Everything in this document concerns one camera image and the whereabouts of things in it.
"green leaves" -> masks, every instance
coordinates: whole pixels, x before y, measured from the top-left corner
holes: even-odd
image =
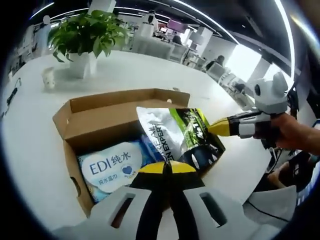
[[[114,45],[123,45],[127,38],[127,30],[118,26],[119,23],[121,21],[113,13],[101,10],[71,17],[48,35],[48,42],[54,47],[53,56],[61,63],[58,53],[69,61],[71,53],[93,52],[98,57],[103,51],[107,57]]]

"potted plant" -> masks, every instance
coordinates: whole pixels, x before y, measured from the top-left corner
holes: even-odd
[[[101,10],[71,17],[48,35],[53,56],[63,63],[58,56],[61,53],[70,61],[73,77],[90,77],[97,71],[97,57],[102,51],[108,57],[114,45],[125,43],[127,30],[120,23],[113,13]]]

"blue heart logo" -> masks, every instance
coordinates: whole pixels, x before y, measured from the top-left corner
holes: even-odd
[[[122,168],[122,172],[124,174],[130,175],[132,173],[132,167],[131,166],[126,166],[126,167]]]

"black and green package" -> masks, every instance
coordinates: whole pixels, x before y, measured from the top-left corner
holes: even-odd
[[[209,123],[198,108],[136,109],[139,121],[164,161],[180,161],[201,172],[225,151],[218,136],[208,132]]]

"white table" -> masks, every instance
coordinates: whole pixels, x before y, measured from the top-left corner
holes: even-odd
[[[4,149],[12,177],[27,205],[48,229],[75,225],[85,219],[76,199],[61,140],[52,121],[56,111],[70,98],[121,90],[179,88],[190,93],[189,107],[201,108],[209,122],[240,113],[234,100],[208,75],[160,58],[113,51],[100,55],[98,76],[87,81],[70,81],[54,92],[46,92],[43,69],[61,69],[51,55],[28,62],[4,90],[2,105],[18,77],[22,86],[3,119]],[[218,163],[204,177],[207,186],[220,190],[242,204],[253,192],[270,160],[260,141],[222,137],[226,147]],[[178,239],[172,212],[162,218],[159,239]]]

